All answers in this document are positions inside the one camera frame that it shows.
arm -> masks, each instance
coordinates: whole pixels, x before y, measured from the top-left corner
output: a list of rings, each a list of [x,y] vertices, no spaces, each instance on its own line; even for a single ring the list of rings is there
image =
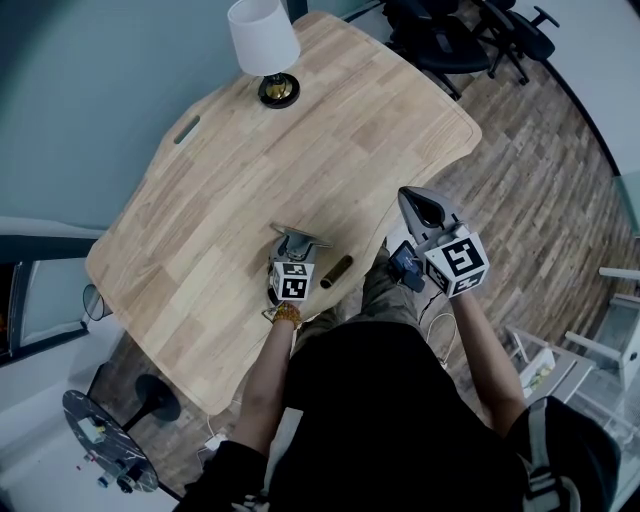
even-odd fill
[[[476,298],[462,293],[451,305],[478,397],[493,430],[505,437],[526,409],[520,378]]]
[[[269,455],[282,416],[282,394],[293,342],[291,320],[276,320],[242,394],[240,419],[231,440]]]

backpack strap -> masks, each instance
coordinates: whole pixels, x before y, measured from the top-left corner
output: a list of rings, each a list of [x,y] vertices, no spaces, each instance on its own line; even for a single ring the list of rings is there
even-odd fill
[[[577,512],[580,510],[580,495],[576,486],[569,478],[557,477],[551,470],[547,450],[546,412],[546,398],[529,407],[531,462],[520,457],[529,476],[529,488],[523,498],[522,508],[524,512]]]

wooden table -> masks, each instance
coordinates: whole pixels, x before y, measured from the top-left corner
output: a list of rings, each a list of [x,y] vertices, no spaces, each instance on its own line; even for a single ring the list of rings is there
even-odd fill
[[[310,13],[295,29],[297,103],[269,110],[260,78],[243,76],[193,105],[88,258],[118,320],[209,414],[230,403],[270,328],[270,224],[334,243],[318,251],[308,318],[369,269],[399,215],[398,188],[424,185],[481,137],[431,80],[354,27]],[[316,286],[345,254],[351,269]]]

cable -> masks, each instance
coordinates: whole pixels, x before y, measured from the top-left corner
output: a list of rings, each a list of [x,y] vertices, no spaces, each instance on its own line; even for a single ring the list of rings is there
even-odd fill
[[[433,327],[433,323],[438,319],[438,318],[442,318],[444,316],[450,316],[451,318],[453,318],[453,337],[451,338],[451,342],[449,343],[449,350],[447,350],[447,355],[444,356],[444,359],[440,359],[438,358],[438,360],[440,361],[440,364],[442,365],[442,367],[446,370],[447,368],[447,360],[449,359],[449,356],[451,355],[451,350],[453,349],[453,343],[456,341],[456,334],[458,334],[458,322],[456,322],[456,317],[453,316],[451,313],[442,313],[440,315],[438,315],[437,317],[435,317],[433,320],[431,320],[431,323],[429,324],[429,330],[427,331],[427,345],[429,344],[429,335],[431,334],[431,327]]]
[[[442,290],[440,290],[438,293],[436,293],[433,297],[431,297],[429,299],[429,302],[427,302],[427,305],[420,312],[420,317],[418,318],[418,325],[420,325],[422,323],[422,318],[424,317],[424,314],[427,312],[427,309],[429,309],[429,306],[431,306],[433,301],[436,300],[440,295],[442,295]],[[438,358],[438,361],[440,361],[440,365],[443,368],[446,369],[447,368],[447,360],[449,359],[449,356],[451,355],[451,350],[453,349],[453,343],[456,340],[456,334],[458,334],[458,322],[456,322],[456,317],[453,316],[451,313],[442,313],[442,314],[438,315],[437,317],[435,317],[433,320],[431,320],[431,323],[429,324],[429,329],[427,330],[426,342],[427,342],[427,345],[428,345],[429,344],[429,336],[431,335],[431,327],[433,327],[434,322],[438,318],[442,318],[443,316],[450,316],[451,318],[453,318],[453,324],[454,324],[453,337],[451,338],[451,343],[449,343],[449,350],[447,350],[447,355],[444,357],[444,359]]]
[[[429,306],[431,306],[433,301],[436,300],[440,295],[442,295],[442,290],[440,290],[438,293],[436,293],[433,297],[429,299],[429,302],[427,303],[427,305],[420,312],[420,318],[418,318],[418,325],[422,323],[422,317],[424,316],[427,309],[429,309]]]
[[[201,448],[200,450],[198,450],[196,452],[196,457],[198,457],[198,462],[200,463],[200,469],[204,469],[204,462],[202,462],[202,459],[200,458],[200,454],[205,451],[208,450],[209,448]]]
[[[209,427],[209,432],[211,432],[211,437],[215,437],[215,434],[213,433],[213,429],[211,428],[211,423],[209,423],[210,419],[211,419],[211,415],[207,414],[207,427]]]

wrist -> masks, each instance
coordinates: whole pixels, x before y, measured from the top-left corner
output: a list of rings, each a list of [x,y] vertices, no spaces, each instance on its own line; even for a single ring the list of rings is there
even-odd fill
[[[302,323],[300,310],[291,302],[283,302],[278,306],[276,314],[273,316],[273,324],[276,322],[287,321],[293,324],[293,328],[297,329]]]

